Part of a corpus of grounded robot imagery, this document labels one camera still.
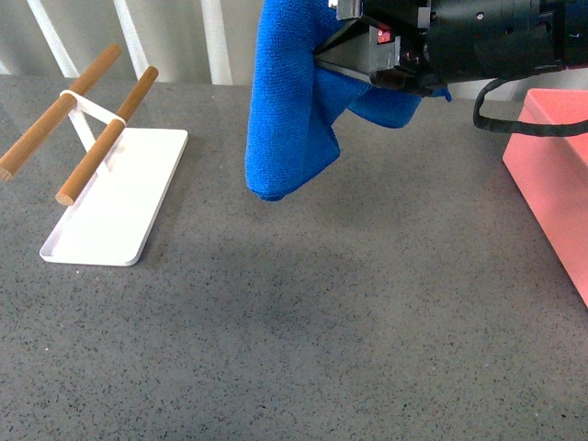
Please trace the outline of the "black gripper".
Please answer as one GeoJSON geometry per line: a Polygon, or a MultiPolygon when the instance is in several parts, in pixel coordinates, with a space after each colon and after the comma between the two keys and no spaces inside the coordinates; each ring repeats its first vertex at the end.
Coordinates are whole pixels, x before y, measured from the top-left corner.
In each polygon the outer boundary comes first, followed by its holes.
{"type": "Polygon", "coordinates": [[[587,65],[584,1],[340,1],[336,17],[318,67],[421,96],[587,65]]]}

